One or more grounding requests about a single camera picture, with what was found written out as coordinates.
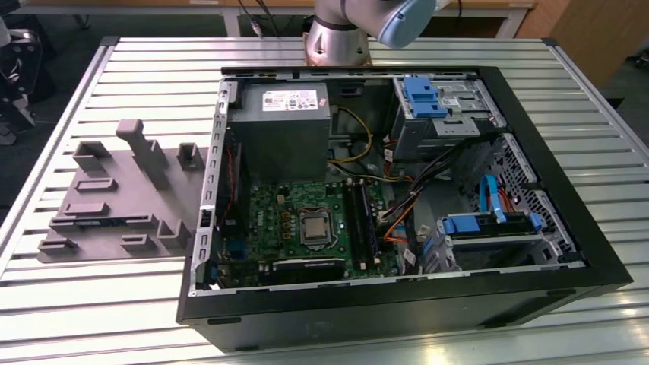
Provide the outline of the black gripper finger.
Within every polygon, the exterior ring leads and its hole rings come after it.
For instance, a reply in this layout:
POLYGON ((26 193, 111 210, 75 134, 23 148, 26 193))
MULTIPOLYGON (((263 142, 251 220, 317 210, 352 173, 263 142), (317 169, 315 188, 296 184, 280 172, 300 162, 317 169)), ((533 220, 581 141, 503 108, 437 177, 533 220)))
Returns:
POLYGON ((27 97, 20 97, 18 100, 2 97, 2 121, 8 124, 14 132, 26 132, 35 127, 36 122, 27 97))

